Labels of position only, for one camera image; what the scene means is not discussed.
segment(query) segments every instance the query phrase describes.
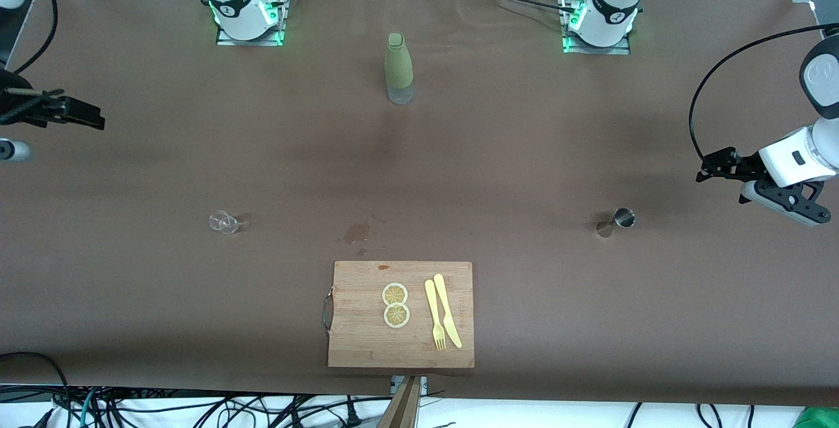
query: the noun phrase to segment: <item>lemon slice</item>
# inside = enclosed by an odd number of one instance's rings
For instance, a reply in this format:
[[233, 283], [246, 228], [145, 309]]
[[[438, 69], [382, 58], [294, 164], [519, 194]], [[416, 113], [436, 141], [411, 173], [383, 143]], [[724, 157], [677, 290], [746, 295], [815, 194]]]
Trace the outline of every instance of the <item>lemon slice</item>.
[[408, 323], [411, 311], [403, 303], [390, 303], [384, 309], [384, 322], [391, 328], [401, 328]]
[[390, 303], [405, 303], [408, 301], [408, 290], [405, 285], [393, 282], [393, 284], [384, 286], [384, 290], [381, 291], [381, 299], [388, 305]]

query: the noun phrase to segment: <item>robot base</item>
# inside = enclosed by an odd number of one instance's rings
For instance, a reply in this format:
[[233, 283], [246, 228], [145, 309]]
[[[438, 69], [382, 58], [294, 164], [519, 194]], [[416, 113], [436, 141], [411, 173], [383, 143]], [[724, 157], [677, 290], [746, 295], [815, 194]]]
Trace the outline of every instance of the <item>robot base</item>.
[[285, 40], [285, 24], [288, 22], [288, 5], [290, 0], [266, 0], [273, 8], [267, 9], [267, 13], [272, 18], [276, 17], [279, 21], [265, 31], [262, 36], [255, 37], [252, 40], [237, 40], [230, 37], [222, 27], [218, 28], [216, 34], [216, 45], [219, 46], [282, 46]]
[[[579, 7], [579, 0], [556, 0], [560, 7], [572, 7], [574, 9]], [[582, 54], [629, 54], [629, 36], [623, 35], [623, 38], [617, 42], [617, 45], [608, 48], [600, 48], [600, 46], [592, 46], [589, 43], [582, 41], [577, 33], [570, 30], [568, 25], [574, 14], [567, 12], [560, 12], [560, 25], [562, 26], [562, 51], [563, 52], [581, 52]]]

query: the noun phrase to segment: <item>table surface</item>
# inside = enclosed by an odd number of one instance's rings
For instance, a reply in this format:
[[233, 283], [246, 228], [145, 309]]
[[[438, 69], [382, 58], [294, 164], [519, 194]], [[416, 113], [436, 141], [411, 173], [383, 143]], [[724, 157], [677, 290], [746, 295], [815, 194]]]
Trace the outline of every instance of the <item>table surface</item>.
[[[294, 0], [275, 49], [215, 46], [198, 0], [59, 4], [25, 75], [107, 129], [3, 129], [33, 159], [0, 172], [0, 350], [48, 353], [71, 384], [386, 393], [392, 370], [326, 366], [333, 261], [472, 261], [475, 368], [435, 371], [447, 396], [836, 401], [837, 225], [696, 184], [686, 128], [702, 75], [812, 25], [806, 4], [643, 0], [633, 54], [611, 57], [563, 54], [555, 12], [512, 1]], [[385, 94], [390, 31], [407, 106]], [[698, 103], [705, 151], [812, 123], [797, 76], [817, 40], [726, 64]], [[821, 202], [839, 206], [830, 184]], [[636, 227], [597, 237], [621, 206]], [[210, 230], [219, 209], [250, 227]]]

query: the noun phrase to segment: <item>water stain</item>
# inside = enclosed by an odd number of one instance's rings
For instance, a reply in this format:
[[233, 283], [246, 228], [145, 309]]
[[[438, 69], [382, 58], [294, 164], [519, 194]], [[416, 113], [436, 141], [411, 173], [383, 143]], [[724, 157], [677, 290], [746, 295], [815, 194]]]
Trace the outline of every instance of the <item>water stain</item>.
[[362, 223], [351, 225], [351, 227], [347, 229], [347, 233], [344, 235], [344, 243], [353, 244], [355, 242], [366, 242], [369, 236], [370, 223], [365, 220]]

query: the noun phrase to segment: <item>clear glass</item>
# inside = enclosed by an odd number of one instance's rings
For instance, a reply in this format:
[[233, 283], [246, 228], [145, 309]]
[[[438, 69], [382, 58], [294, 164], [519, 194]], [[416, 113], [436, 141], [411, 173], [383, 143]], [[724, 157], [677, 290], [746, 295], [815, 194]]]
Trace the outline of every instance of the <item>clear glass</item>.
[[224, 210], [217, 210], [210, 215], [210, 228], [225, 235], [232, 235], [239, 230], [239, 220]]
[[403, 106], [414, 99], [414, 83], [405, 88], [387, 87], [387, 98], [398, 106]]

